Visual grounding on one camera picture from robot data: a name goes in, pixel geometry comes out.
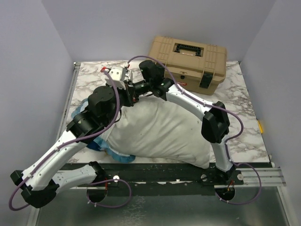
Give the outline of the white pillowcase blue trim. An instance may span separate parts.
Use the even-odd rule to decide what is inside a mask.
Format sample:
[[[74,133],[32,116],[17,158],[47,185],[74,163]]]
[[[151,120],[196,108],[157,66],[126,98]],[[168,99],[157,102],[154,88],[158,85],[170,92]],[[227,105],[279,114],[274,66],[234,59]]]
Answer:
[[[77,114],[82,112],[88,105],[87,98],[83,99],[79,106],[71,113],[71,118],[73,119]],[[131,154],[124,154],[118,152],[110,147],[108,143],[108,137],[112,132],[114,126],[111,126],[106,132],[101,134],[100,136],[96,137],[92,142],[87,145],[88,149],[94,151],[105,151],[108,155],[110,155],[113,160],[120,162],[120,163],[130,163],[135,160],[135,155]]]

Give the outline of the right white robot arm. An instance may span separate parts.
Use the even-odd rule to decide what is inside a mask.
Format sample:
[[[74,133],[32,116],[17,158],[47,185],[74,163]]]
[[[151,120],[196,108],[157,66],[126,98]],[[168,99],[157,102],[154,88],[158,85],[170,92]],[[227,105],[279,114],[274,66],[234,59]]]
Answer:
[[[201,134],[210,142],[215,155],[215,166],[218,169],[216,179],[221,184],[227,184],[233,179],[233,163],[228,158],[225,142],[229,133],[230,120],[226,113],[225,105],[206,102],[198,96],[178,86],[171,78],[165,78],[163,67],[151,60],[144,60],[139,64],[145,88],[142,91],[151,92],[154,96],[165,101],[177,104],[195,115],[202,121]]]

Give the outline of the white pillow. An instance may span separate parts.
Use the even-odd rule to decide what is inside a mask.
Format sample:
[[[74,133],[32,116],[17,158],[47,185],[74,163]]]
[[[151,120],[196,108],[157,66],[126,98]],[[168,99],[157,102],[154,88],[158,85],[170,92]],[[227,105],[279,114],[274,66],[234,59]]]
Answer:
[[[202,122],[174,103],[142,97],[134,106],[122,107],[113,126],[107,141],[118,152],[209,167],[210,144],[201,135]]]

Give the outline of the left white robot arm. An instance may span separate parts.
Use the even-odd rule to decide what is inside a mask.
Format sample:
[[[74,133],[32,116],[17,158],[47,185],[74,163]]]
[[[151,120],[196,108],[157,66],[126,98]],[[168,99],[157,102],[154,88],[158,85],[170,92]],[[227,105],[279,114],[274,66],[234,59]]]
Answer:
[[[75,186],[107,184],[111,178],[96,161],[60,173],[62,166],[78,151],[98,148],[95,139],[117,122],[123,106],[132,107],[142,94],[137,84],[126,81],[124,88],[108,84],[97,87],[76,109],[56,143],[32,166],[15,170],[10,177],[27,205],[41,208],[56,195]]]

